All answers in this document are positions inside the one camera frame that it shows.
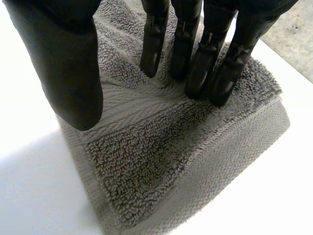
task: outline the gray towel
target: gray towel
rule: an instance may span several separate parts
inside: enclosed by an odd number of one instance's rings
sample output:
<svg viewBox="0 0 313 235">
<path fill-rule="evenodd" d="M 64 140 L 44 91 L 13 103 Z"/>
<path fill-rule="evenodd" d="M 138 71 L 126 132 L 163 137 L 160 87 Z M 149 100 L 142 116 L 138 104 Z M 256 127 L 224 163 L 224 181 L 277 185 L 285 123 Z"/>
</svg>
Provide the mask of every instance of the gray towel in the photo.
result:
<svg viewBox="0 0 313 235">
<path fill-rule="evenodd" d="M 104 0 L 94 20 L 103 115 L 85 132 L 60 123 L 104 233 L 161 234 L 203 208 L 286 131 L 281 90 L 250 59 L 224 107 L 189 100 L 168 73 L 172 8 L 153 79 L 139 68 L 140 0 Z"/>
</svg>

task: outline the white surface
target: white surface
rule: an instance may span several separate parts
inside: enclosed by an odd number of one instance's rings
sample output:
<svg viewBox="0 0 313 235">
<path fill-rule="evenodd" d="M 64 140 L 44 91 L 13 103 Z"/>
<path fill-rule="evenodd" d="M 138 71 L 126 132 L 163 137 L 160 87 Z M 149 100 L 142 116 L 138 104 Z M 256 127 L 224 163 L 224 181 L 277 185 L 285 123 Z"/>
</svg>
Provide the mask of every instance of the white surface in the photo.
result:
<svg viewBox="0 0 313 235">
<path fill-rule="evenodd" d="M 2 3 L 0 22 L 0 235 L 100 235 L 57 120 Z M 282 86 L 291 127 L 172 235 L 313 234 L 313 85 L 262 42 L 253 56 Z"/>
</svg>

